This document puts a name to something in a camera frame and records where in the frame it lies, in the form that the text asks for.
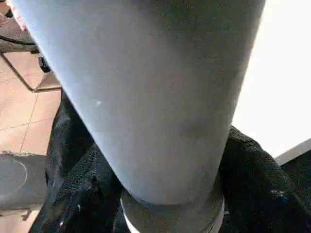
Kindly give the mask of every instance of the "gray object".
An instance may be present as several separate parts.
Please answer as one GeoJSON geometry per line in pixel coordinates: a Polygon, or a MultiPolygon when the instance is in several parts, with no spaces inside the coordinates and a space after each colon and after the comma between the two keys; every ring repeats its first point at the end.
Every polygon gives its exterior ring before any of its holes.
{"type": "Polygon", "coordinates": [[[0,153],[0,215],[39,210],[46,195],[45,156],[0,153]]]}
{"type": "Polygon", "coordinates": [[[145,204],[187,215],[198,200],[217,216],[223,197],[210,194],[264,1],[15,3],[127,200],[151,220],[145,204]]]}

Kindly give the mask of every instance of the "tiled floor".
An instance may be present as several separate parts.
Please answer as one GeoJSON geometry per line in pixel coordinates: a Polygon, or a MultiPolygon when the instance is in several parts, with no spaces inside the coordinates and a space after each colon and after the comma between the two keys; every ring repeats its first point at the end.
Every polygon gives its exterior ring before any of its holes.
{"type": "MultiPolygon", "coordinates": [[[[32,86],[41,81],[36,55],[17,52],[6,56],[32,86]]],[[[59,91],[29,92],[0,60],[0,151],[45,155],[59,101],[59,91]]],[[[0,217],[0,232],[28,232],[37,213],[32,212],[27,221],[21,221],[20,215],[0,217]]]]}

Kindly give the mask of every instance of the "black fabric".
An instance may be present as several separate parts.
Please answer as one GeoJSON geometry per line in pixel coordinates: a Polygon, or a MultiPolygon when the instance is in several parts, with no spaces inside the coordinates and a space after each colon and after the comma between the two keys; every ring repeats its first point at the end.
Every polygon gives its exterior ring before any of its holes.
{"type": "Polygon", "coordinates": [[[46,180],[31,233],[113,231],[122,186],[65,93],[52,125],[46,180]]]}
{"type": "Polygon", "coordinates": [[[281,167],[295,183],[302,201],[311,211],[311,150],[281,167]]]}
{"type": "Polygon", "coordinates": [[[231,128],[220,165],[231,220],[243,233],[311,232],[311,216],[275,160],[231,128]]]}
{"type": "MultiPolygon", "coordinates": [[[[221,233],[311,232],[296,188],[253,139],[232,127],[219,169],[230,211],[221,233]]],[[[48,195],[31,233],[128,233],[122,185],[67,96],[52,126],[47,154],[48,195]]]]}

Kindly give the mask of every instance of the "tile grout line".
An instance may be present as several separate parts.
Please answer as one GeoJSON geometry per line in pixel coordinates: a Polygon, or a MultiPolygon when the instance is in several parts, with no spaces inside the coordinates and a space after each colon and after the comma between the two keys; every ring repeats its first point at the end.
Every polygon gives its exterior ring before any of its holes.
{"type": "Polygon", "coordinates": [[[28,132],[29,127],[30,127],[31,118],[33,117],[33,114],[34,114],[34,111],[35,111],[35,105],[37,104],[38,96],[39,96],[39,94],[37,94],[37,96],[36,96],[36,98],[35,98],[35,104],[34,104],[34,107],[33,107],[32,112],[31,112],[31,116],[30,116],[30,119],[29,119],[29,122],[28,122],[27,130],[26,130],[26,133],[25,133],[25,135],[24,135],[23,142],[22,142],[22,144],[21,144],[19,153],[21,153],[21,150],[23,149],[24,142],[25,142],[25,139],[26,139],[26,135],[27,135],[27,132],[28,132]]]}
{"type": "Polygon", "coordinates": [[[28,123],[21,124],[21,125],[15,125],[15,126],[7,127],[7,128],[3,128],[3,129],[0,129],[0,131],[14,129],[14,128],[17,128],[17,127],[20,127],[20,126],[24,126],[24,125],[28,125],[28,123]]]}

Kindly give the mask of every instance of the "black cable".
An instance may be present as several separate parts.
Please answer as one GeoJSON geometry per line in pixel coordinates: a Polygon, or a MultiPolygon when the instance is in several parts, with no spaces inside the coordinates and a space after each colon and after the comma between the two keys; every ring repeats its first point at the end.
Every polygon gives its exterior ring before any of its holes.
{"type": "Polygon", "coordinates": [[[19,45],[35,45],[34,42],[25,42],[25,41],[15,40],[15,39],[11,39],[11,38],[5,37],[3,35],[0,35],[0,39],[4,40],[4,41],[11,42],[11,43],[14,43],[14,44],[19,44],[19,45]]]}

